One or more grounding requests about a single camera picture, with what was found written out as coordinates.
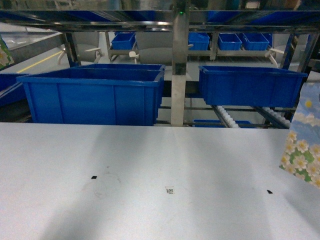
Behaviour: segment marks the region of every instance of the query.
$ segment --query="white chair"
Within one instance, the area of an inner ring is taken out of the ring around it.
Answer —
[[[79,51],[80,61],[92,62],[97,64],[101,57],[105,54],[102,52],[99,47],[99,32],[75,32],[75,39],[77,43],[77,48]],[[66,54],[66,49],[63,49],[63,52],[58,57],[58,65],[61,64],[61,59]]]

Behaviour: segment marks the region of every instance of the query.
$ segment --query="shelf rack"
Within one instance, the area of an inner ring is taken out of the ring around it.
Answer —
[[[320,8],[318,4],[301,5],[297,11],[286,8],[284,1],[265,0],[16,0],[0,1],[3,23],[55,30],[54,44],[65,45],[70,66],[80,65],[73,32],[173,32],[171,125],[182,126],[188,54],[205,54],[213,60],[217,50],[212,41],[210,51],[188,51],[188,33],[289,33],[280,67],[288,69],[300,34],[310,34],[298,68],[311,71],[310,59],[317,59],[320,48]],[[38,43],[37,53],[48,50],[51,38]],[[29,56],[24,54],[21,62]]]

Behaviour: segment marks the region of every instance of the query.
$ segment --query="metal post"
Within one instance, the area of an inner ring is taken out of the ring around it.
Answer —
[[[64,33],[65,53],[68,57],[70,67],[81,66],[80,55],[74,33]]]
[[[111,46],[110,46],[110,38],[109,38],[109,32],[106,31],[105,32],[105,41],[106,41],[106,48],[107,48],[107,51],[108,51],[108,58],[109,60],[111,61]]]
[[[295,54],[296,46],[298,44],[299,36],[296,34],[290,34],[288,42],[285,47],[285,51],[281,60],[280,68],[289,69],[292,57]]]
[[[171,126],[182,127],[186,94],[191,0],[173,0]]]
[[[298,72],[307,73],[309,75],[311,67],[308,66],[310,59],[316,59],[320,49],[320,34],[310,34],[306,44],[303,56],[301,58]]]
[[[218,38],[219,38],[219,33],[214,32],[212,34],[211,51],[210,51],[210,60],[212,61],[216,60],[217,51],[218,51]]]

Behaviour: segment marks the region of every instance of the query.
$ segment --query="floor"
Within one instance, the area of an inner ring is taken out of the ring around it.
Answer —
[[[114,38],[113,33],[109,33],[110,40]],[[105,53],[99,63],[100,64],[109,64],[110,60],[108,59],[108,50],[106,47],[106,39],[104,33],[100,34],[99,40],[99,47],[102,49],[102,52]],[[47,51],[43,54],[40,54],[36,57],[33,57],[25,62],[19,63],[14,65],[10,68],[7,68],[2,73],[28,73],[28,74],[36,74],[41,72],[50,72],[55,70],[61,70],[65,68],[69,68],[69,63],[67,56],[65,55],[62,60],[61,64],[58,65],[58,56],[62,52],[61,48],[54,48],[50,51]],[[114,64],[117,63],[126,63],[126,64],[134,64],[133,59],[129,56],[121,55],[118,56]],[[90,62],[82,62],[83,65],[90,64]],[[272,63],[266,59],[261,57],[217,57],[215,61],[210,61],[208,59],[192,57],[189,58],[187,67],[188,73],[192,78],[192,81],[199,81],[199,65],[205,66],[239,66],[239,67],[275,67]],[[298,68],[297,63],[293,63],[290,66],[291,70],[296,70]],[[171,79],[171,73],[165,76],[165,79]],[[316,72],[312,72],[309,76],[309,79],[312,80],[320,80],[320,74]],[[163,97],[162,98],[162,106],[171,106],[171,98]],[[199,107],[205,108],[210,107],[206,105],[202,98],[186,98],[185,99],[185,106],[186,107]],[[250,121],[254,124],[262,124],[264,122],[264,118],[256,112],[239,112],[239,111],[231,111],[229,112],[231,117],[234,120],[239,121]],[[8,115],[7,112],[1,111],[0,109],[0,121],[3,122],[10,122],[6,116]],[[171,118],[171,110],[170,109],[159,109],[158,120],[161,121],[170,121]],[[185,110],[184,111],[184,120],[187,122],[192,122],[193,120],[197,119],[204,119],[204,120],[217,120],[217,116],[213,111],[210,110]]]

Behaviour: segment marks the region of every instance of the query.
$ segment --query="blue plastic bin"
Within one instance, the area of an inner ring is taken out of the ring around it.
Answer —
[[[17,80],[34,123],[152,126],[164,71],[69,68]]]
[[[213,124],[219,124],[221,123],[220,120],[211,120],[211,119],[195,119],[193,120],[195,123],[213,123]],[[250,121],[235,121],[236,124],[251,124]],[[195,124],[194,125],[196,128],[225,128],[223,125],[201,125],[201,124]],[[241,127],[245,129],[253,129],[254,127],[252,126],[245,126]]]
[[[116,50],[131,50],[135,44],[135,33],[118,33],[111,41],[112,48]]]
[[[234,33],[220,33],[218,38],[218,46],[223,51],[240,50],[242,41]]]
[[[209,36],[206,33],[203,32],[190,32],[189,33],[189,39],[188,44],[193,44],[192,47],[189,48],[189,50],[200,50],[205,51],[208,50],[209,45]]]
[[[273,34],[272,33],[263,33],[263,36],[268,40],[269,42],[269,46],[272,48],[272,44],[273,44]]]
[[[16,80],[16,77],[19,76],[24,76],[24,74],[0,74],[0,107],[26,98],[25,89],[22,83],[17,82]]]
[[[132,73],[134,70],[140,71],[164,71],[166,69],[165,65],[160,64],[89,64],[83,66],[76,66],[75,68],[81,69],[115,69],[119,71],[128,71]],[[163,92],[165,83],[161,82],[161,92]],[[160,108],[162,102],[162,95],[158,95],[158,108]]]
[[[291,108],[302,78],[299,73],[268,67],[199,66],[199,91],[208,105]]]
[[[238,36],[245,50],[264,51],[269,45],[269,41],[262,33],[240,33]]]

